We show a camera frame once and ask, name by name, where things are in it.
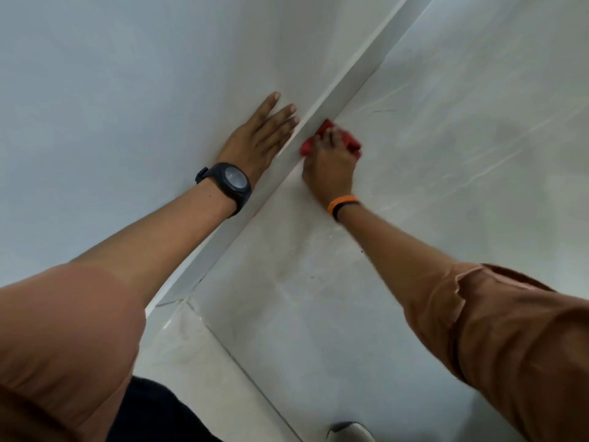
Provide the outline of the person's left hand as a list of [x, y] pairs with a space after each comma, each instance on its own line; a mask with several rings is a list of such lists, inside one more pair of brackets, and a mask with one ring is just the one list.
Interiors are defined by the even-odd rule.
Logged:
[[295, 129], [282, 147], [274, 146], [270, 149], [258, 149], [254, 147], [251, 137], [250, 117], [230, 135], [217, 155], [215, 163], [231, 163], [236, 165], [246, 174], [254, 188], [279, 151], [291, 139]]

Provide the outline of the person's right hand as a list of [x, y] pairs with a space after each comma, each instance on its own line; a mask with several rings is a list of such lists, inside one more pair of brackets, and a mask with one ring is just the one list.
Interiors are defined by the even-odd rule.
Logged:
[[320, 140], [305, 157], [303, 180], [322, 208], [337, 197], [352, 194], [357, 160], [344, 147]]

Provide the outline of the red cleaning cloth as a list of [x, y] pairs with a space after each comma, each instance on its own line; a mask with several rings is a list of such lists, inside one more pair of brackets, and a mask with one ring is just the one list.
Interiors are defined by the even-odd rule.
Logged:
[[[323, 136], [323, 134], [329, 129], [336, 126], [331, 120], [326, 119], [323, 121], [317, 131], [308, 138], [300, 147], [300, 155], [306, 157], [311, 154], [312, 146], [315, 136]], [[359, 160], [362, 156], [362, 144], [347, 130], [341, 129], [341, 137], [343, 144], [346, 146], [348, 152], [353, 155], [356, 160]]]

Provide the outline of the person's left forearm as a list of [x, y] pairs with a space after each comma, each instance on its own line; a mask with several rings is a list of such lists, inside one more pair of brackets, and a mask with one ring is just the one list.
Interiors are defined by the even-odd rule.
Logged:
[[137, 293], [146, 308], [175, 269], [236, 207], [208, 178], [73, 262], [112, 274]]

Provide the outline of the person's right forearm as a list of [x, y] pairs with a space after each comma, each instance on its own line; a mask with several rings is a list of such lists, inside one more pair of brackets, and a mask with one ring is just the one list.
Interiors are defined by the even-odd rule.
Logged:
[[360, 245], [407, 318], [415, 318], [459, 261], [384, 221], [361, 204], [337, 215]]

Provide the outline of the white skirting board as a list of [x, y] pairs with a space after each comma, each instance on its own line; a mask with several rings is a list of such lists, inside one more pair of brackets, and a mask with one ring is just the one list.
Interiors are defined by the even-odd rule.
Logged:
[[146, 317], [160, 306], [184, 299], [195, 289], [298, 165], [301, 159], [299, 148], [303, 142], [311, 137], [325, 119], [335, 119], [340, 114], [431, 2], [432, 0], [400, 0], [394, 6], [392, 12], [376, 27], [375, 32], [345, 63], [341, 74], [321, 93], [319, 99], [303, 116], [292, 139], [278, 153], [270, 168], [257, 183], [246, 206], [235, 218], [226, 220], [214, 230], [175, 269], [145, 308]]

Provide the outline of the orange and black wristband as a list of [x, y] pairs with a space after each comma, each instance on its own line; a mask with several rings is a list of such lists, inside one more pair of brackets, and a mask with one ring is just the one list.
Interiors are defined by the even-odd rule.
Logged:
[[335, 198], [328, 204], [327, 212], [329, 215], [332, 216], [335, 222], [339, 222], [338, 214], [342, 210], [342, 208], [344, 208], [345, 206], [352, 206], [358, 204], [360, 204], [360, 201], [353, 194], [340, 196]]

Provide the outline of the black wrist watch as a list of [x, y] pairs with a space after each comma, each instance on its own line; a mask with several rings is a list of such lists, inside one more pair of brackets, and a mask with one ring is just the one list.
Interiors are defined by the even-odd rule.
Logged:
[[238, 215], [250, 199], [253, 187], [246, 174], [231, 163], [216, 163], [211, 168], [204, 167], [195, 177], [196, 184], [211, 178], [222, 193], [235, 202], [235, 211], [231, 217]]

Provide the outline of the grey and white shoe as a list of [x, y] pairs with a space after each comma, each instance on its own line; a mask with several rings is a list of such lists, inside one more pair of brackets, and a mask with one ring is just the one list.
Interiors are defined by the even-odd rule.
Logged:
[[331, 426], [326, 442], [376, 442], [376, 440], [362, 424], [344, 421]]

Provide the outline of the brown shirt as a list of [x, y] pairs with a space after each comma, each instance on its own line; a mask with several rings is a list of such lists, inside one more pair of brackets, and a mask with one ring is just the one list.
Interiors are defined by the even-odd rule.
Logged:
[[[529, 442], [589, 442], [589, 300], [458, 263], [399, 300], [408, 325]], [[138, 294], [77, 263], [0, 289], [0, 391], [103, 442], [145, 327]]]

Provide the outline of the black trousers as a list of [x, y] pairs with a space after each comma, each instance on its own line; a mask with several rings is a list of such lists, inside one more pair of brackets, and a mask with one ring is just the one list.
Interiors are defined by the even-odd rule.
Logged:
[[222, 442], [166, 386], [133, 376], [106, 442]]

